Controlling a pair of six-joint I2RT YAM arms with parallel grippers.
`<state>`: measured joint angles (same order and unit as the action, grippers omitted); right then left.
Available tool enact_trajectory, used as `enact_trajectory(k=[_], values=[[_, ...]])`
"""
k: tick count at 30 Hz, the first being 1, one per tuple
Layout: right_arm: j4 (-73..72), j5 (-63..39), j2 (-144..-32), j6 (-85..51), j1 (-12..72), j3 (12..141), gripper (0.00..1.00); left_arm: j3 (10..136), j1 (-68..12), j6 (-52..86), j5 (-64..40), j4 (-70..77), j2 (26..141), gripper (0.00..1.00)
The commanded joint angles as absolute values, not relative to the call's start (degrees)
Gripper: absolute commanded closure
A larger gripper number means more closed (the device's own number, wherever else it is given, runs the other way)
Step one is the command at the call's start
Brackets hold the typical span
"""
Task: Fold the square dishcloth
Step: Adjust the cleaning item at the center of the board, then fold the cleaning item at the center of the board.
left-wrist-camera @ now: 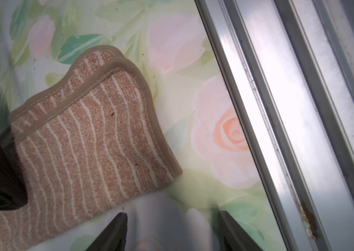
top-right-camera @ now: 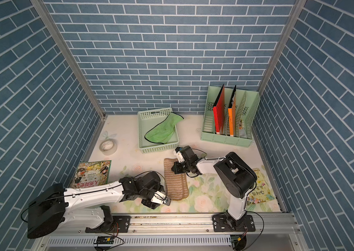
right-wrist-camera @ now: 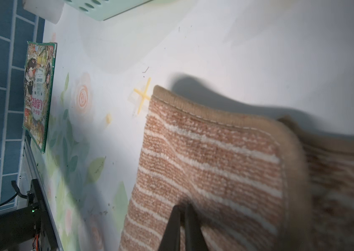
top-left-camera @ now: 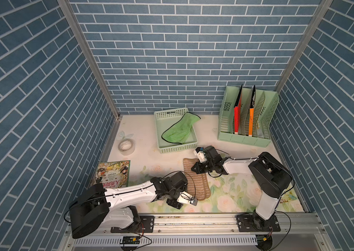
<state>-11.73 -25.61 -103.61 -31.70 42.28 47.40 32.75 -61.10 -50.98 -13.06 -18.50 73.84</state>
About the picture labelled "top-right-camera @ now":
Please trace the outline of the green and grey dishcloth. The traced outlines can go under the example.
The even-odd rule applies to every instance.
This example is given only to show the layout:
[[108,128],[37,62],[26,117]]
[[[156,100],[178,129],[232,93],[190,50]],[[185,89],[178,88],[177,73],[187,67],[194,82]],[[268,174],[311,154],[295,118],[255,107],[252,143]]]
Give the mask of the green and grey dishcloth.
[[170,113],[161,123],[148,131],[144,138],[157,144],[167,144],[175,133],[175,126],[184,118],[176,113]]

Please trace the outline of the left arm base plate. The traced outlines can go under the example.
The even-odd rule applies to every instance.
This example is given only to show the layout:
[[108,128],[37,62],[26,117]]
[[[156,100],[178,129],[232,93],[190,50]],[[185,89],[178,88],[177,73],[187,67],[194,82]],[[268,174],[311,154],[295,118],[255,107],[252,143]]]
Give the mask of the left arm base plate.
[[96,228],[86,228],[85,233],[127,233],[131,221],[129,215],[106,216]]

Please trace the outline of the brown striped dishcloth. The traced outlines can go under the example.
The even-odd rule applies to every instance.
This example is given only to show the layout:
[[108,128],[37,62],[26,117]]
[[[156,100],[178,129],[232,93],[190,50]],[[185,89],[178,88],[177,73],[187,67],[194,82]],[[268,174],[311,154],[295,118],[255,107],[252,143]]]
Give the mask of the brown striped dishcloth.
[[168,197],[172,200],[183,200],[188,197],[188,185],[185,174],[175,174],[171,168],[177,159],[164,159],[164,178]]

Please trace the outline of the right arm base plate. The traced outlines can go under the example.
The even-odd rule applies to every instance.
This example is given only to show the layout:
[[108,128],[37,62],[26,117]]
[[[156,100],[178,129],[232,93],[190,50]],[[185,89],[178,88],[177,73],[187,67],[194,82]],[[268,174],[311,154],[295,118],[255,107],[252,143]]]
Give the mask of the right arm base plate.
[[235,220],[227,212],[212,216],[214,232],[255,232],[255,224],[251,215],[245,214],[241,219]]

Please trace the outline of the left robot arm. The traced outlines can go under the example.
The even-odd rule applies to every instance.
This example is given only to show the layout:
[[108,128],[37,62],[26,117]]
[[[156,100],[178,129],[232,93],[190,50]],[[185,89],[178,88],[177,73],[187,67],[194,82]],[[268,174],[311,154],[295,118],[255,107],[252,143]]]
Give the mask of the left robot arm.
[[166,185],[160,174],[147,171],[136,177],[89,188],[64,188],[54,184],[29,203],[27,237],[36,239],[60,229],[84,233],[127,233],[130,216],[112,215],[109,204],[140,199],[141,203],[156,209],[170,205]]

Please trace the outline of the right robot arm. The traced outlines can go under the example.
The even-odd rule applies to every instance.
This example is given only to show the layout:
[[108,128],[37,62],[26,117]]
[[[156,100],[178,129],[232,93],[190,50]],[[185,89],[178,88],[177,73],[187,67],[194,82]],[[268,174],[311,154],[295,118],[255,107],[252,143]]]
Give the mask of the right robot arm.
[[235,221],[246,214],[248,195],[255,190],[257,175],[235,152],[220,158],[200,158],[190,146],[174,150],[177,161],[171,171],[174,174],[195,176],[217,174],[231,195],[227,213]]

